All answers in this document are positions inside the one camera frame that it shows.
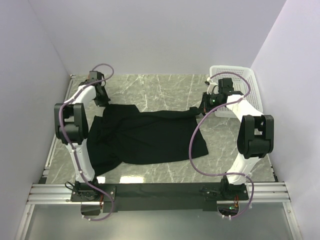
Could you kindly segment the black t shirt blue logo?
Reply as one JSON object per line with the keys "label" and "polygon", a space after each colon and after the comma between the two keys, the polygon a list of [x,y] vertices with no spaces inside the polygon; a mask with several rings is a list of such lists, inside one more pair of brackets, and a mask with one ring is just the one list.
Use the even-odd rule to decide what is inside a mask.
{"label": "black t shirt blue logo", "polygon": [[194,133],[197,116],[196,107],[140,112],[135,105],[108,105],[94,117],[86,144],[95,175],[121,163],[151,165],[208,155],[201,132]]}

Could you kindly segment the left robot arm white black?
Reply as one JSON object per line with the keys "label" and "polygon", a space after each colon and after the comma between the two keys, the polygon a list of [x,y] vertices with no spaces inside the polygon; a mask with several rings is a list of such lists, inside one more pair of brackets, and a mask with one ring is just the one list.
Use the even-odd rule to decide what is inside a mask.
{"label": "left robot arm white black", "polygon": [[95,179],[95,170],[87,149],[89,124],[86,107],[90,102],[94,102],[97,107],[109,105],[110,98],[102,84],[104,81],[103,73],[92,70],[88,79],[80,83],[69,99],[54,105],[55,135],[69,152],[76,173],[75,180],[79,183]]}

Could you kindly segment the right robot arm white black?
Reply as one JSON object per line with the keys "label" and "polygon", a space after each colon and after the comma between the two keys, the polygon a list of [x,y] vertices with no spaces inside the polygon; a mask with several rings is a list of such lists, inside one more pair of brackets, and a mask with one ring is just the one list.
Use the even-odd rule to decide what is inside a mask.
{"label": "right robot arm white black", "polygon": [[240,121],[237,137],[238,154],[224,175],[225,184],[219,187],[222,198],[230,200],[237,194],[237,185],[249,178],[256,163],[274,148],[274,118],[254,108],[246,94],[234,90],[231,78],[221,78],[217,83],[207,81],[208,89],[202,94],[199,112],[205,117],[220,108],[228,108]]}

